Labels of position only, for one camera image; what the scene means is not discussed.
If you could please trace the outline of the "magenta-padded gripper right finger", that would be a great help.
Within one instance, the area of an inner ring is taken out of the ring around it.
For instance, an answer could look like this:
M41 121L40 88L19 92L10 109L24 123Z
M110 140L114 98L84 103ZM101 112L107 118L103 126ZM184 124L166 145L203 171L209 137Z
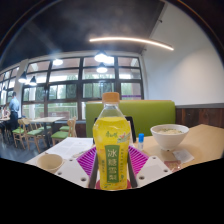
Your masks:
M171 174L171 170L157 157L129 147L129 178L132 188L140 188Z

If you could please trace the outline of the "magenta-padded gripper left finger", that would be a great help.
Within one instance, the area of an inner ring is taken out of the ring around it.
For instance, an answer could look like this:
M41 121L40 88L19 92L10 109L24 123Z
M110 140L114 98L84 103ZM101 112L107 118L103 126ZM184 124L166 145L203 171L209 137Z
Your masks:
M97 179L97 153L93 147L77 158L70 158L56 172L56 175L84 188L94 189Z

